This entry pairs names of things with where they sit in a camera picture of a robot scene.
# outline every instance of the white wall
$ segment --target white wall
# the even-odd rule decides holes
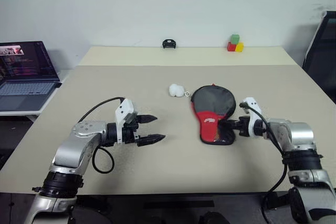
[[[282,45],[298,63],[336,0],[0,0],[0,41],[43,40],[58,69],[91,45],[221,47]]]

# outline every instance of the toy block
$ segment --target toy block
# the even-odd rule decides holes
[[[234,52],[234,51],[236,50],[236,46],[237,46],[237,45],[234,45],[234,44],[232,44],[231,42],[229,42],[229,43],[227,44],[227,50],[230,51],[230,52]]]
[[[236,52],[242,52],[243,49],[244,49],[244,43],[243,43],[243,42],[239,42],[239,43],[237,44],[237,46],[236,46],[235,51],[236,51]]]
[[[239,35],[238,34],[232,34],[230,42],[233,45],[238,44],[239,43]]]

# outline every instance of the laptop screen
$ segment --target laptop screen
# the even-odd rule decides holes
[[[42,41],[0,43],[0,74],[0,81],[58,79]]]

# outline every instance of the desk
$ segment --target desk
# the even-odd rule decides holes
[[[282,47],[226,48],[91,47],[79,66],[296,65]]]
[[[58,78],[61,83],[63,83],[67,77],[69,76],[70,70],[61,70],[57,73]],[[43,106],[39,110],[35,111],[0,111],[0,116],[16,116],[16,115],[25,115],[30,120],[35,122],[36,117],[41,115],[42,111],[46,108],[46,106],[49,104],[49,102],[52,100],[54,95],[58,89],[54,89],[54,91],[51,93],[51,95],[48,97],[47,101],[43,104]]]
[[[182,84],[190,92],[216,83],[228,88],[237,102],[254,97],[265,116],[307,122],[314,130],[318,151],[324,156],[323,168],[336,185],[336,141],[331,130],[336,125],[336,106],[294,63],[203,67],[81,63],[0,171],[0,191],[31,193],[33,186],[42,185],[57,147],[68,137],[72,126],[92,106],[116,96],[130,98],[141,113],[159,118],[142,125],[140,135],[159,133],[166,138],[145,147],[134,144],[110,147],[115,159],[114,171],[98,174],[89,165],[80,194],[267,191],[282,173],[281,157],[271,142],[238,136],[230,146],[203,144],[190,99],[170,97],[167,89],[171,83]],[[88,119],[113,122],[116,107],[116,103],[107,103]],[[243,114],[237,108],[232,119]],[[97,161],[101,169],[109,168],[109,159],[104,154],[99,154]],[[286,178],[279,190],[290,187]]]

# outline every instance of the touchpad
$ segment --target touchpad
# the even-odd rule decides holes
[[[0,111],[16,110],[26,97],[1,97],[0,98]]]

